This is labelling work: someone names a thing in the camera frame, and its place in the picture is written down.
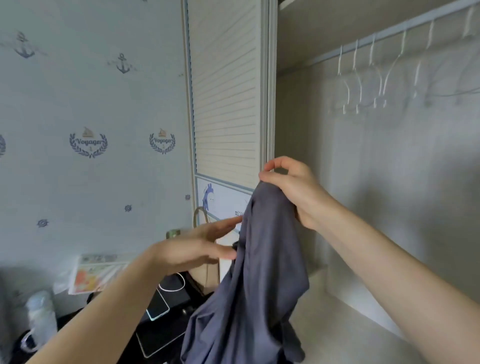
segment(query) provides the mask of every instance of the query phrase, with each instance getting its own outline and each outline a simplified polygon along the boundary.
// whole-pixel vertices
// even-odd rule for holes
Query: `beige tote bag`
[[[197,227],[197,215],[202,211],[205,221],[208,223],[208,215],[203,207],[197,207],[193,213],[193,227]],[[188,271],[192,278],[199,284],[204,294],[213,292],[220,284],[220,266],[216,264],[204,264],[201,267],[190,269]]]

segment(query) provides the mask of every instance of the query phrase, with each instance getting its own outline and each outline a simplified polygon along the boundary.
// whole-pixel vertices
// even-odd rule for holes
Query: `person's left arm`
[[[204,224],[150,246],[27,364],[116,363],[164,276],[235,259],[235,250],[213,242],[239,222],[241,217]]]

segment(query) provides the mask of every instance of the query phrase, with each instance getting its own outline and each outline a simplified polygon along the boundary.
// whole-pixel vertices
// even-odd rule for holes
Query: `water bottle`
[[[24,352],[36,352],[57,333],[57,319],[53,302],[47,291],[33,294],[26,303],[30,331],[23,337],[20,347]],[[27,339],[32,337],[34,348],[29,348]]]

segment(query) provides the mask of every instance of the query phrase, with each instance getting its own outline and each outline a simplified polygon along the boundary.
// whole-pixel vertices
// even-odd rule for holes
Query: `clothes rod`
[[[432,20],[442,18],[444,16],[453,14],[455,12],[459,12],[461,10],[464,10],[470,6],[476,5],[480,2],[480,0],[456,0],[454,2],[451,2],[449,4],[446,4],[444,6],[441,6],[440,8],[436,8],[433,10],[430,10],[429,12],[426,12],[422,15],[416,16],[415,18],[406,20],[402,23],[396,24],[394,26],[391,26],[389,28],[386,28],[384,30],[381,30],[380,32],[377,32],[375,34],[370,34],[369,36],[366,36],[362,39],[359,39],[359,45],[358,47],[364,47],[366,45],[369,45],[373,42],[373,36],[375,35],[375,42],[378,42],[379,40],[389,38],[391,36],[394,36],[396,34],[402,33],[405,30],[409,30],[412,28],[415,28],[417,26],[420,26],[425,23],[429,23]],[[347,45],[343,46],[343,54],[351,52],[355,50],[357,41],[354,41],[352,43],[349,43]],[[277,77],[284,76],[286,74],[301,70],[302,68],[307,68],[311,67],[314,64],[329,60],[334,57],[338,57],[340,55],[340,47],[338,49],[332,50],[330,52],[324,53],[321,56],[317,56],[314,58],[310,58],[309,60],[300,62],[292,67],[288,67],[284,70],[280,70],[277,72]]]

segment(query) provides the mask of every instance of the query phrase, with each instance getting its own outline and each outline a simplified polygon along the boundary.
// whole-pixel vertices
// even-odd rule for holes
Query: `garment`
[[[309,287],[295,224],[294,206],[283,192],[260,182],[243,215],[237,259],[190,318],[181,351],[185,364],[304,359],[288,322]]]

